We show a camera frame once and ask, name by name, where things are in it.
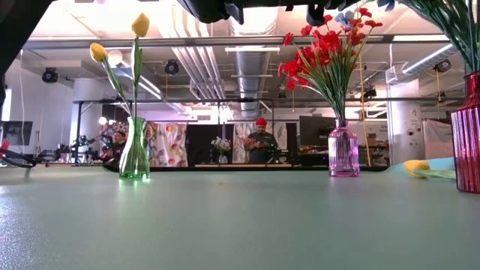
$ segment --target monitor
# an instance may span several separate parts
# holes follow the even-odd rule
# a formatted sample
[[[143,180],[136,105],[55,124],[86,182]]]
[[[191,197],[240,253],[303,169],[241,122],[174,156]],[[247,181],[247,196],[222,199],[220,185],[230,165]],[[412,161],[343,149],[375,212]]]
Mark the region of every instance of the monitor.
[[[328,146],[329,134],[335,129],[335,118],[300,116],[300,145]]]
[[[27,146],[30,143],[33,121],[24,121],[23,123],[24,142],[22,141],[21,121],[0,121],[3,133],[2,139],[7,139],[11,146]]]

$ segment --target red hat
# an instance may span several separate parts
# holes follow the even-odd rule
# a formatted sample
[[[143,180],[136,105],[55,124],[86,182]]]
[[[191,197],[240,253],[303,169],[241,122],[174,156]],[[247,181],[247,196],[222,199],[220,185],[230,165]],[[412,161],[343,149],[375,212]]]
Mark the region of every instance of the red hat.
[[[256,125],[267,125],[267,121],[265,121],[264,118],[258,118],[258,120],[256,120]]]

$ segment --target green table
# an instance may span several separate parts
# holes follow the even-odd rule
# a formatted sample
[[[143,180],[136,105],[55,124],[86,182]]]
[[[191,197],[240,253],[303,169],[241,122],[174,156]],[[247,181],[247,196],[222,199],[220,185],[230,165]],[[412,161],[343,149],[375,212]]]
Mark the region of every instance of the green table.
[[[387,172],[0,169],[0,269],[479,269],[480,196]]]

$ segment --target floral fabric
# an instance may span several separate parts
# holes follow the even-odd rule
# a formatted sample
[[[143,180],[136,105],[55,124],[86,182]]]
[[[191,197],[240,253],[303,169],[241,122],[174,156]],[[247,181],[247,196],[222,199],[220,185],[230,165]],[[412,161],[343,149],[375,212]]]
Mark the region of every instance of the floral fabric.
[[[156,124],[145,127],[148,160],[151,167],[187,167],[186,124]]]

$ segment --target green glass vase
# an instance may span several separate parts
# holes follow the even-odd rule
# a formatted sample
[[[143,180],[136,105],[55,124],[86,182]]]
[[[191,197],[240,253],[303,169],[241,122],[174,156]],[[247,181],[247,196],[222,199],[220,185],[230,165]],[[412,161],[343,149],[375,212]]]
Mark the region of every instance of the green glass vase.
[[[148,179],[150,177],[149,157],[144,146],[144,125],[144,118],[128,118],[128,138],[119,164],[121,179]]]

